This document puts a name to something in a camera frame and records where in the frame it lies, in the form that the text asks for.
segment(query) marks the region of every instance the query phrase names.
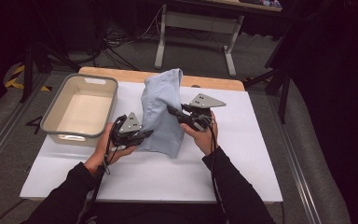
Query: triangular metal plate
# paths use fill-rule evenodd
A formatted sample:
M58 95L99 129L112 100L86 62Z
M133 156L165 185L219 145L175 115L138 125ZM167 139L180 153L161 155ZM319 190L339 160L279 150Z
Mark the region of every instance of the triangular metal plate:
M133 112L130 112L127 119L124 121L123 125L119 130L120 133L130 133L130 132L137 132L141 130L142 126L139 124L138 119L136 118Z
M216 100L211 96L199 93L191 102L190 105L198 108L210 108L217 106L225 106L226 103Z

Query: person's left hand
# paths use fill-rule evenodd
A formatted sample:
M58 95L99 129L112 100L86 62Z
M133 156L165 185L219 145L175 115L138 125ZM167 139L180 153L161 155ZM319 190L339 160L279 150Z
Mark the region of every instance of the person's left hand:
M96 171L98 169L98 166L103 163L103 155L106 151L106 145L107 145L107 141L109 140L109 134L110 134L110 130L112 129L112 126L113 123L108 123L106 125L106 128L103 131L103 135L98 140L95 151L92 153L89 159L84 163L84 166L86 166L88 169ZM136 147L128 147L124 150L119 150L116 152L114 158L112 158L113 153L111 153L107 160L110 161L110 164L113 164L116 161L118 161L118 159L120 159L121 157L130 155L135 149Z

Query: black sleeve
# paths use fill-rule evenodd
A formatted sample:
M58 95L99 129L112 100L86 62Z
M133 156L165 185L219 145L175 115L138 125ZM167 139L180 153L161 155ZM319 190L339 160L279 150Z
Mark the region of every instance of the black sleeve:
M87 194L95 188L96 183L83 162L79 163L22 223L76 223Z
M216 185L230 224L275 223L253 186L231 163L221 147L202 158L211 170L214 154Z

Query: folded fabric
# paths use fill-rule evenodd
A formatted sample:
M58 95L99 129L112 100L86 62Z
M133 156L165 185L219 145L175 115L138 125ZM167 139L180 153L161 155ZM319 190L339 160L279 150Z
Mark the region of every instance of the folded fabric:
M185 133L177 118L168 113L167 105L182 110L179 92L182 75L182 70L173 69L145 80L141 98L144 110L141 131L154 131L138 146L138 150L177 157Z

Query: desk leg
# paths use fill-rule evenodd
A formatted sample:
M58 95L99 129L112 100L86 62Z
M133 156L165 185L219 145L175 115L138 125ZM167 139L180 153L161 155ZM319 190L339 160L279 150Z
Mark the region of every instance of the desk leg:
M160 69L162 66L162 58L164 57L164 48L165 48L165 20L167 14L167 5L162 7L161 13L161 29L159 33L159 43L157 48L157 55L155 61L155 68Z
M234 67L234 62L232 62L231 51L232 51L232 48L234 47L235 41L237 40L238 33L240 32L240 28L242 26L242 21L243 21L243 16L239 16L238 22L235 25L232 36L231 36L231 42L229 43L229 46L224 46L228 74L231 77L235 77L237 75L237 72L235 71L235 67Z

